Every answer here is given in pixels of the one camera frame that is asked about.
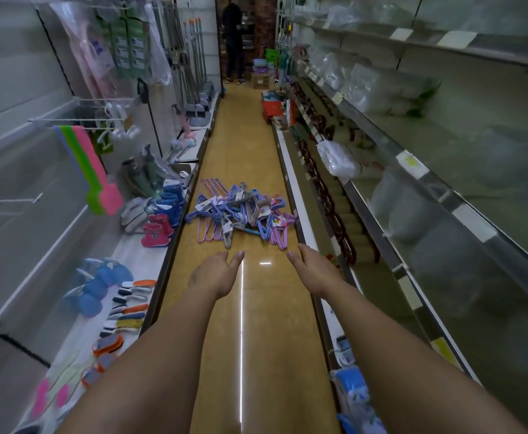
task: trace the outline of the left arm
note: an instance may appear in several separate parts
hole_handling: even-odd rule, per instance
[[[210,315],[244,258],[237,252],[228,265],[227,255],[193,271],[182,298],[89,388],[58,434],[188,434]]]

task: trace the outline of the right arm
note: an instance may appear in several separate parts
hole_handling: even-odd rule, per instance
[[[528,434],[496,398],[342,280],[324,256],[298,245],[288,258],[311,294],[336,314],[386,429],[392,433]]]

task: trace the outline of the aisle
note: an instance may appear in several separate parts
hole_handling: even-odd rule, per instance
[[[200,179],[220,178],[227,187],[245,181],[286,198],[260,91],[227,89]],[[296,244],[291,227],[288,249]],[[184,228],[162,313],[179,299],[192,269],[221,250],[223,242],[197,243],[195,222]],[[230,255],[238,250],[246,257],[236,284],[217,302],[208,327],[191,432],[339,433],[310,295],[276,246],[234,233]]]

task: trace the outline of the person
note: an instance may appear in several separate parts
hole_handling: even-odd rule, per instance
[[[245,84],[244,79],[244,45],[239,28],[242,25],[242,10],[238,6],[238,0],[231,0],[222,13],[222,25],[224,37],[226,38],[226,53],[228,56],[226,64],[227,83],[231,83],[231,73],[234,63],[237,63],[238,85]]]
[[[302,258],[289,252],[288,259],[342,324],[389,433],[528,433],[484,388],[344,282],[324,256],[299,249]],[[180,300],[89,388],[58,434],[188,434],[210,314],[230,293],[244,252],[229,264],[227,256],[207,257],[193,271]]]

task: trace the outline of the green basket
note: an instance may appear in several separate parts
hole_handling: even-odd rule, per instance
[[[273,62],[276,64],[278,60],[278,50],[266,49],[266,62]]]

